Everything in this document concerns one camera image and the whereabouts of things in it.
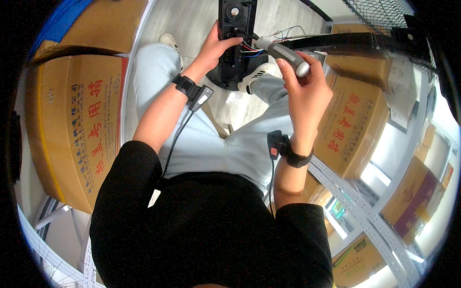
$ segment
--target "black cable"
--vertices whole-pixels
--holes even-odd
[[[184,123],[184,125],[181,127],[181,129],[179,130],[178,134],[176,135],[175,139],[173,140],[173,144],[171,145],[171,150],[170,150],[170,154],[168,154],[168,158],[166,160],[166,165],[165,165],[165,170],[163,171],[163,174],[162,174],[162,178],[165,176],[166,174],[166,169],[168,168],[168,163],[170,162],[170,158],[171,158],[171,153],[173,153],[173,149],[174,149],[174,146],[176,145],[176,141],[177,139],[179,138],[179,136],[181,135],[181,132],[184,130],[184,128],[186,127],[187,125],[187,122],[189,122],[189,120],[192,118],[192,115],[195,113],[195,111],[192,111],[192,113],[190,114],[189,118],[187,118],[186,120],[186,123]]]
[[[271,214],[274,215],[274,212],[272,212],[272,200],[271,200],[271,191],[272,191],[272,182],[274,181],[274,160],[271,159],[272,161],[272,177],[271,177],[271,184],[269,184],[269,207],[271,208]]]

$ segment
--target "left hand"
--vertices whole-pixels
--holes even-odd
[[[235,37],[220,41],[218,39],[218,21],[216,20],[194,62],[200,64],[200,66],[206,70],[206,73],[208,73],[218,65],[219,58],[228,48],[238,45],[242,41],[242,37]]]

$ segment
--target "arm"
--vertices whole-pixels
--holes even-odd
[[[219,58],[229,47],[241,43],[243,38],[230,38],[219,41],[218,22],[208,34],[199,55],[194,62],[181,73],[197,84],[218,65]],[[168,86],[149,106],[139,121],[133,140],[148,144],[156,153],[170,137],[179,116],[187,103],[187,97],[176,90],[176,84]]]
[[[296,53],[311,65],[308,76],[298,79],[291,65],[283,59],[277,59],[277,64],[288,90],[288,105],[293,123],[291,147],[296,154],[308,156],[317,136],[317,126],[333,92],[325,82],[321,63],[314,57]],[[274,176],[276,209],[291,203],[302,203],[306,174],[307,165],[294,168],[288,165],[285,157],[280,159]]]

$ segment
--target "black t-shirt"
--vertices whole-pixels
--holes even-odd
[[[320,206],[286,205],[274,219],[241,176],[161,174],[155,151],[130,141],[102,184],[90,237],[106,286],[332,287]]]

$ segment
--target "right hand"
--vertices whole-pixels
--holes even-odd
[[[330,102],[333,92],[325,81],[322,64],[316,58],[296,51],[307,63],[310,73],[297,78],[291,65],[284,59],[277,59],[277,65],[288,90],[288,106],[296,139],[311,139],[317,135],[317,126]]]

